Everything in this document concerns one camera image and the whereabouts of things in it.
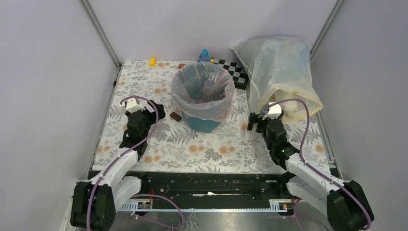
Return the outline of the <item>pink plastic trash bag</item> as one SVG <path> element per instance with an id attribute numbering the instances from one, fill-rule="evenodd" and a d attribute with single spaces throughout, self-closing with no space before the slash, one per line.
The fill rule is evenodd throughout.
<path id="1" fill-rule="evenodd" d="M 232 109 L 235 84 L 223 67 L 209 63 L 190 63 L 172 78 L 170 95 L 176 107 L 202 120 L 225 121 Z"/>

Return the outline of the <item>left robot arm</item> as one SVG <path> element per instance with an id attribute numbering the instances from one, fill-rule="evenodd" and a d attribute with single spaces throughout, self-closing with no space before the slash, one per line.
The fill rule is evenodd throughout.
<path id="1" fill-rule="evenodd" d="M 128 120 L 119 154 L 93 178 L 76 183 L 70 214 L 73 227 L 108 231 L 117 211 L 131 196 L 143 198 L 149 193 L 147 182 L 126 175 L 146 151 L 147 140 L 158 121 L 166 116 L 162 104 L 152 100 L 146 102 L 152 111 L 140 105 L 138 98 L 128 97 L 120 102 L 126 108 Z"/>

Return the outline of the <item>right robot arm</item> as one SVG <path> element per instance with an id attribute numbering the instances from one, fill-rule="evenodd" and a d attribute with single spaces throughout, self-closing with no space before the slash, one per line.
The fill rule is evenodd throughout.
<path id="1" fill-rule="evenodd" d="M 291 195 L 302 199 L 324 214 L 335 231 L 361 231 L 370 228 L 375 217 L 359 183 L 345 181 L 302 160 L 299 149 L 287 140 L 281 120 L 266 114 L 250 113 L 247 130 L 257 125 L 272 161 L 283 168 L 276 192 L 282 198 Z"/>

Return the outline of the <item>teal plastic trash bin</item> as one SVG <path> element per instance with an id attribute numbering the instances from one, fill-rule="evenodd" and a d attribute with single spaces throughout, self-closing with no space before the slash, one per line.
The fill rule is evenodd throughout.
<path id="1" fill-rule="evenodd" d="M 199 132 L 212 132 L 225 120 L 230 107 L 230 78 L 223 71 L 179 71 L 172 82 L 172 97 L 186 123 Z"/>

